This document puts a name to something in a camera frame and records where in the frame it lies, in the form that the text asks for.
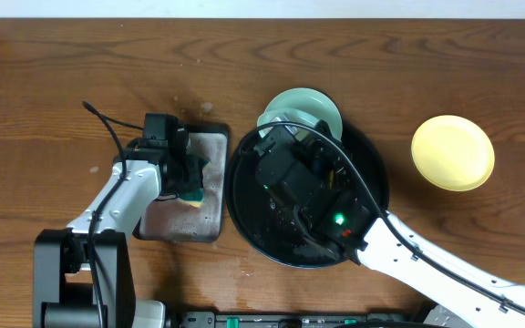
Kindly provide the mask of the green yellow sponge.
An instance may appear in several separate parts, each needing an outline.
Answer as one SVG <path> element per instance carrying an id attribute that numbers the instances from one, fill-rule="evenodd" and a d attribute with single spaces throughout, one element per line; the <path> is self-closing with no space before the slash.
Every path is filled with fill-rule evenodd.
<path id="1" fill-rule="evenodd" d="M 195 189 L 180 193 L 179 199 L 182 203 L 198 209 L 202 206 L 205 197 L 203 171 L 209 164 L 209 161 L 199 156 L 191 156 L 190 158 L 192 159 L 191 164 L 193 165 L 190 176 L 192 178 L 197 178 L 200 184 Z"/>

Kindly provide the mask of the light blue plate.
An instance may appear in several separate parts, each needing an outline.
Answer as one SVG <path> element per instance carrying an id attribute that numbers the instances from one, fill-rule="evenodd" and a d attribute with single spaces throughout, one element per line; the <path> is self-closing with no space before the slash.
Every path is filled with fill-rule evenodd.
<path id="1" fill-rule="evenodd" d="M 319 118 L 295 108 L 278 108 L 271 111 L 265 111 L 261 114 L 257 120 L 257 127 L 281 121 L 296 122 L 313 128 L 319 122 Z M 293 126 L 285 126 L 285 128 L 299 140 L 302 140 L 308 135 L 308 132 L 304 129 Z M 260 130 L 259 135 L 261 138 L 264 138 L 270 131 L 271 128 Z"/>
<path id="2" fill-rule="evenodd" d="M 339 109 L 336 104 L 322 92 L 305 87 L 288 89 L 276 96 L 268 104 L 265 111 L 278 108 L 295 108 L 319 118 L 319 121 L 322 120 L 328 125 L 333 138 L 338 141 L 341 140 L 343 120 Z"/>

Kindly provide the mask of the yellow plate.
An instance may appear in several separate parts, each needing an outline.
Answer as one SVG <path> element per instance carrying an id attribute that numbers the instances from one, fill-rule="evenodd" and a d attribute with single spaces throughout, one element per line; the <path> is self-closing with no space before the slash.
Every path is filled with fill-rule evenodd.
<path id="1" fill-rule="evenodd" d="M 450 191 L 469 191 L 484 184 L 495 165 L 488 135 L 474 122 L 459 116 L 428 119 L 411 141 L 412 160 L 431 184 Z"/>

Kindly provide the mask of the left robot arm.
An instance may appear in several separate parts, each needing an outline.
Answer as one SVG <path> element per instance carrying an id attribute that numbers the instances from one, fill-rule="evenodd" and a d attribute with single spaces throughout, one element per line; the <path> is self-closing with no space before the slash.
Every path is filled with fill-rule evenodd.
<path id="1" fill-rule="evenodd" d="M 35 327 L 164 327 L 163 302 L 138 299 L 129 240 L 149 205 L 203 186 L 206 159 L 170 149 L 123 149 L 92 203 L 34 244 Z"/>

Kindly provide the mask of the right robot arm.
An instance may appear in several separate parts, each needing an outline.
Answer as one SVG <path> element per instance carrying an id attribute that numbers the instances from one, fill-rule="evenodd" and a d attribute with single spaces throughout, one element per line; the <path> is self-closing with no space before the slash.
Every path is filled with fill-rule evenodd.
<path id="1" fill-rule="evenodd" d="M 314 128 L 352 173 L 354 185 L 320 219 L 301 225 L 304 237 L 332 254 L 395 278 L 453 312 L 472 327 L 525 327 L 525 286 L 484 272 L 422 238 L 377 205 L 351 159 Z"/>

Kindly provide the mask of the rectangular black soapy tray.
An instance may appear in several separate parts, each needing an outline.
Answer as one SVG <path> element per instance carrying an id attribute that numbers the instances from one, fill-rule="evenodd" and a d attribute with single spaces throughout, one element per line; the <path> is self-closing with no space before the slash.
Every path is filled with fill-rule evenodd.
<path id="1" fill-rule="evenodd" d="M 133 235 L 145 241 L 214 242 L 221 232 L 224 175 L 228 158 L 228 127 L 221 124 L 188 125 L 188 153 L 209 161 L 203 171 L 205 197 L 200 208 L 178 198 L 150 203 Z"/>

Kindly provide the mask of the round black tray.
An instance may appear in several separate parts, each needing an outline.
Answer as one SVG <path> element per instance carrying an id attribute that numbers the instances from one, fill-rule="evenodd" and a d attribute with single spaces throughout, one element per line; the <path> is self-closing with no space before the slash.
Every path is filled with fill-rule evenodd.
<path id="1" fill-rule="evenodd" d="M 255 169 L 260 155 L 254 147 L 263 139 L 259 131 L 279 126 L 310 129 L 300 123 L 273 122 L 244 136 L 232 155 L 226 177 L 227 207 L 234 225 L 255 250 L 287 266 L 314 269 L 351 261 L 344 255 L 321 250 L 304 237 L 301 225 L 320 219 L 322 214 L 304 214 L 299 205 L 281 206 L 256 181 Z M 340 141 L 333 138 L 323 121 L 313 128 L 331 138 L 343 150 L 364 179 L 377 205 L 386 210 L 389 203 L 386 168 L 372 142 L 349 123 L 343 125 Z"/>

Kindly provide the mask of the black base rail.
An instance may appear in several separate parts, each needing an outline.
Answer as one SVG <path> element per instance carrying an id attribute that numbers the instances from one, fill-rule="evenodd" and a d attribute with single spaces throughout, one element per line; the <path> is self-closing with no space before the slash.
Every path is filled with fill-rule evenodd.
<path id="1" fill-rule="evenodd" d="M 400 313 L 215 313 L 194 311 L 169 315 L 166 328 L 328 328 L 425 327 Z"/>

